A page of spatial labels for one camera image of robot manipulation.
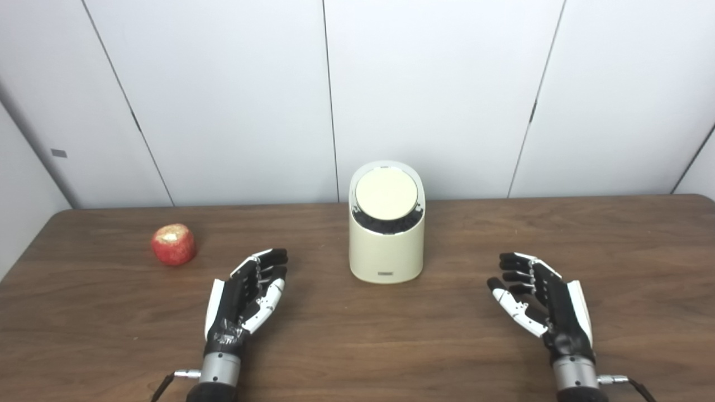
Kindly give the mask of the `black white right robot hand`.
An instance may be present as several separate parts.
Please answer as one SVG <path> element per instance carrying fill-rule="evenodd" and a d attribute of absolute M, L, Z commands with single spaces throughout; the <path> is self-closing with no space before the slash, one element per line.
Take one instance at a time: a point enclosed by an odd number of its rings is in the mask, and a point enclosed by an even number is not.
<path fill-rule="evenodd" d="M 579 280 L 567 281 L 542 259 L 519 252 L 499 255 L 501 277 L 487 286 L 519 326 L 540 338 L 552 362 L 580 356 L 595 363 L 592 323 Z"/>

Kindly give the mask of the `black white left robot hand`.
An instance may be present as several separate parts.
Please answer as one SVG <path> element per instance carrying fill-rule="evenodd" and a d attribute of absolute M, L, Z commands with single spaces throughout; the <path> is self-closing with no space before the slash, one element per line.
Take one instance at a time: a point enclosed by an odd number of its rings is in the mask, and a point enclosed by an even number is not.
<path fill-rule="evenodd" d="M 247 340 L 275 312 L 288 273 L 288 251 L 271 248 L 246 257 L 227 280 L 212 285 L 203 354 L 241 357 Z"/>

